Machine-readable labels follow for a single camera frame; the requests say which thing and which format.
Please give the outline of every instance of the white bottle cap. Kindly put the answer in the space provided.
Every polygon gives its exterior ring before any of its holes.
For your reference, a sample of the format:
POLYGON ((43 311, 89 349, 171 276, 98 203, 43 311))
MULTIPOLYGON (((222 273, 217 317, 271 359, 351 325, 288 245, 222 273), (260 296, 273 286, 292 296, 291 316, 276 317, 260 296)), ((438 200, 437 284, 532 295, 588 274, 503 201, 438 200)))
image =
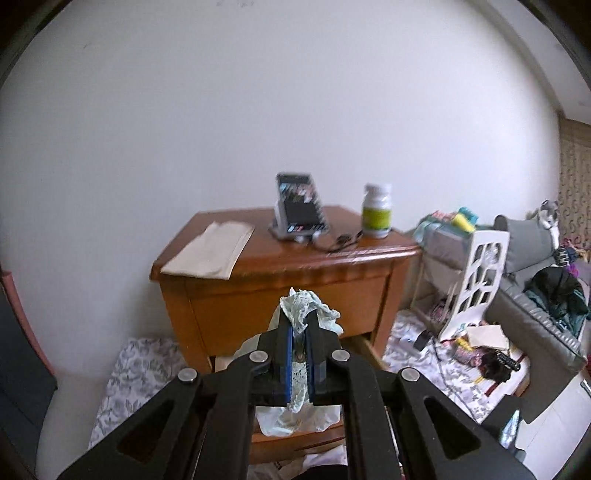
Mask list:
POLYGON ((392 192, 391 183, 366 183, 365 191, 373 194, 387 194, 392 192))

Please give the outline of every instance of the electrical cord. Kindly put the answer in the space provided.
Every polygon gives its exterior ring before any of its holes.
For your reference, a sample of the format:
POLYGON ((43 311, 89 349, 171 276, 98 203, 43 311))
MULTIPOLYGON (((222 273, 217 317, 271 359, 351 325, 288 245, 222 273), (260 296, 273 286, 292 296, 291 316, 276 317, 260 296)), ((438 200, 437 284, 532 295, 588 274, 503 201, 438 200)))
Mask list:
POLYGON ((345 248, 353 247, 359 243, 359 240, 363 236, 363 230, 360 230, 355 234, 355 236, 351 235, 350 233, 344 233, 343 235, 339 235, 335 242, 330 247, 321 247, 316 243, 314 237, 310 238, 311 245, 321 252, 326 254, 334 254, 340 251, 343 251, 345 248))
POLYGON ((441 359, 439 358, 439 354, 437 353, 437 346, 435 345, 435 337, 431 337, 431 344, 433 345, 433 351, 435 352, 435 357, 437 358, 437 364, 439 366, 439 373, 441 373, 441 380, 443 381, 443 384, 446 386, 446 388, 452 392, 459 401, 462 402, 462 404, 468 409, 468 411, 470 412, 470 416, 472 417, 472 419, 475 422, 478 422, 476 420, 476 415, 474 415, 474 412, 472 411, 472 409, 468 406, 468 404, 464 401, 464 399, 460 396, 460 394, 456 391, 455 388, 451 387, 446 379, 445 379, 445 375, 443 374, 443 367, 441 366, 441 359))

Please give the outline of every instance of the wooden nightstand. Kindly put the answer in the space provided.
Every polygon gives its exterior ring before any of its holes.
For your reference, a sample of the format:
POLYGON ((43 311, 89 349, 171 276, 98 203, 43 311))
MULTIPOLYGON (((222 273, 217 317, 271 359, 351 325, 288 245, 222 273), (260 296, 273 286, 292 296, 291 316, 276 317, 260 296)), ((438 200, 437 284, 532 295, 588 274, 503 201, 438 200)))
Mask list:
MULTIPOLYGON (((358 214, 326 207, 331 244, 342 233, 360 230, 358 214)), ((280 242, 268 231, 273 209, 225 210, 196 214, 164 249, 150 279, 160 283, 168 315, 186 361, 202 373, 211 357, 233 355, 242 342, 266 331, 281 296, 290 287, 313 290, 340 311, 343 337, 371 334, 378 353, 386 342, 402 295, 410 258, 420 249, 410 238, 391 232, 382 240, 362 238, 345 251, 326 254, 311 245, 280 242), (166 275, 160 269, 212 222, 237 220, 255 230, 229 280, 166 275)))

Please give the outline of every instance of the phone screen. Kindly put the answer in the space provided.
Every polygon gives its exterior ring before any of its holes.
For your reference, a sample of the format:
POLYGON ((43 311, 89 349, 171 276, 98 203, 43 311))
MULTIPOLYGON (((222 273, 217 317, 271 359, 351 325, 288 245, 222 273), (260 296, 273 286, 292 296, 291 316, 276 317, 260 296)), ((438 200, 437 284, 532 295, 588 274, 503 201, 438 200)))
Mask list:
POLYGON ((289 233, 316 231, 325 227, 310 176, 279 174, 277 183, 289 233))

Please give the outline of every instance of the wooden tabletop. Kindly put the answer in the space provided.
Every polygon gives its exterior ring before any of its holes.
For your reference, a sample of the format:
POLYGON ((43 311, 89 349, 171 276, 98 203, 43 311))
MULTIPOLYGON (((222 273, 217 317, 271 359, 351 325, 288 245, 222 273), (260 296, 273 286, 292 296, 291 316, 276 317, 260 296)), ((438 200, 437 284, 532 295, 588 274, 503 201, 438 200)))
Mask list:
MULTIPOLYGON (((341 234, 355 235, 361 229, 361 217, 343 207, 324 207, 324 215, 330 224, 330 232, 321 235, 318 240, 319 244, 324 247, 331 246, 341 234)), ((212 222, 221 223, 229 220, 250 223, 255 228, 232 270, 233 277, 408 257, 420 252, 419 246, 411 238, 392 231, 384 239, 362 237, 355 247, 327 254, 311 245, 298 244, 294 241, 278 241, 269 231, 273 217, 274 210, 272 208, 197 213, 154 262, 150 280, 160 281, 161 277, 166 276, 160 273, 160 269, 178 255, 190 241, 203 233, 208 225, 212 222)))

